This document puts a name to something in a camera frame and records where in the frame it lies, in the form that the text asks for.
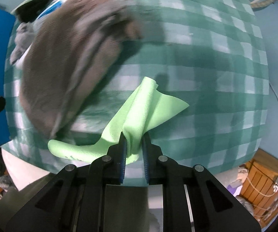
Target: checkered fabric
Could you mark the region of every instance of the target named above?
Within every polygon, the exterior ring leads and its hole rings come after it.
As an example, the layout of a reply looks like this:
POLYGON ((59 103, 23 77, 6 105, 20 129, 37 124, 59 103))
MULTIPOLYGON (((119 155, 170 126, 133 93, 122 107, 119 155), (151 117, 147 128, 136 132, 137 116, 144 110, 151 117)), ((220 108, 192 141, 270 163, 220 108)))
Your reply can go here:
MULTIPOLYGON (((125 0, 143 39, 124 51, 88 98, 61 140, 94 144, 144 76, 158 90, 190 106, 151 130, 152 142, 180 164, 212 173, 250 160, 264 132, 269 93, 264 42, 248 0, 125 0)), ((7 57, 15 47, 13 28, 7 57)), ((3 148, 58 172, 68 163, 53 156, 19 103, 22 71, 5 64, 5 98, 12 141, 3 148)))

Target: green cloth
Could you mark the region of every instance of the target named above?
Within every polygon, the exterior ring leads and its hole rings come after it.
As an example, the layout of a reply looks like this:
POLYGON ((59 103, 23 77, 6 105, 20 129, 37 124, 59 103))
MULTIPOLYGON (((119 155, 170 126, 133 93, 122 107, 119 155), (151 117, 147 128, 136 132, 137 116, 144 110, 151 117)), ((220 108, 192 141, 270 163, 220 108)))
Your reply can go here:
POLYGON ((136 161, 143 134, 189 107, 180 99, 160 93, 157 87, 153 79, 144 77, 105 127, 96 144, 76 146, 53 139, 48 143, 50 152, 57 157, 91 163, 107 154, 108 148, 118 143, 123 132, 127 139, 126 163, 136 161))
MULTIPOLYGON (((89 96, 69 133, 58 140, 95 144, 143 77, 150 77, 159 92, 190 105, 149 131, 164 155, 186 166, 201 164, 212 173, 249 161, 265 133, 269 99, 265 46, 250 2, 125 2, 138 18, 143 38, 124 43, 121 56, 89 96)), ((35 130, 19 103, 22 71, 8 59, 18 26, 16 22, 5 62, 5 108, 13 140, 2 148, 52 173, 67 164, 85 165, 52 155, 48 140, 35 130)), ((129 177, 140 170, 139 160, 128 165, 133 169, 129 177)))

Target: purple object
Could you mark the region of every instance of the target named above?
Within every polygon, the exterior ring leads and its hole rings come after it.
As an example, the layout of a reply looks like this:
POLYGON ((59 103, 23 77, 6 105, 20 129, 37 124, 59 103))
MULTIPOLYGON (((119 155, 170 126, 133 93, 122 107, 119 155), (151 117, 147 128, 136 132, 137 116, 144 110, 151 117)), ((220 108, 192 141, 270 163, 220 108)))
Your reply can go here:
POLYGON ((231 185, 227 186, 227 190, 233 195, 238 187, 232 187, 231 185))

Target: light gray cloth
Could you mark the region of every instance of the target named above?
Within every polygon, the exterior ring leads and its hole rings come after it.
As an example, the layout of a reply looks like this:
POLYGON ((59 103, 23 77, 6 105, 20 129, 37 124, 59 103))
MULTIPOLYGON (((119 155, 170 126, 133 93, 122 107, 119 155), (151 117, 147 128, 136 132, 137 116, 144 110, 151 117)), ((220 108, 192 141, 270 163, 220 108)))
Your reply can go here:
POLYGON ((16 30, 16 37, 14 40, 16 46, 10 55, 10 64, 14 64, 17 60, 20 59, 20 57, 32 44, 34 38, 35 33, 32 24, 30 22, 21 23, 16 30))
POLYGON ((20 103, 34 127, 55 138, 118 58, 122 41, 138 37, 118 0, 67 0, 53 11, 23 64, 20 103))
POLYGON ((214 177, 219 182, 221 182, 225 188, 228 187, 228 185, 230 185, 232 182, 234 182, 237 179, 237 176, 238 176, 238 167, 214 175, 214 177))

